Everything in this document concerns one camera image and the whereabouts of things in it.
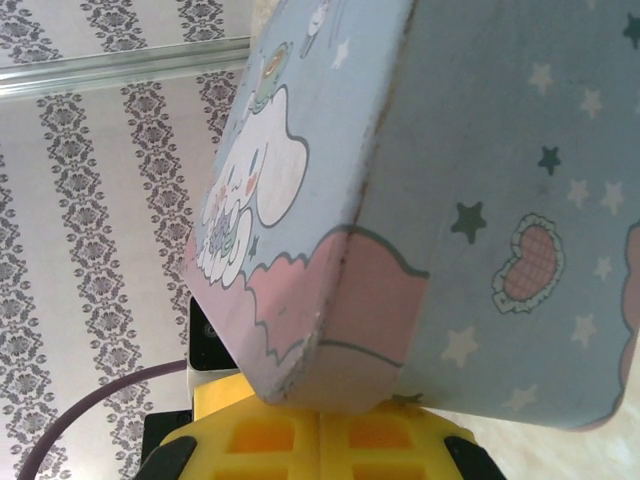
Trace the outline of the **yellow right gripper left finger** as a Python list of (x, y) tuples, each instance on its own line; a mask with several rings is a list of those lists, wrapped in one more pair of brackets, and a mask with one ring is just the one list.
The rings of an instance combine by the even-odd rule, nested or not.
[(318, 421), (309, 415), (212, 414), (169, 434), (141, 479), (318, 479)]

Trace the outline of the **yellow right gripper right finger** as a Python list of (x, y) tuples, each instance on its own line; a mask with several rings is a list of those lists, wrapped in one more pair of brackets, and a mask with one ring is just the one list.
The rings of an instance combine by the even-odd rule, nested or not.
[(471, 431), (423, 408), (383, 404), (320, 417), (322, 479), (503, 479)]

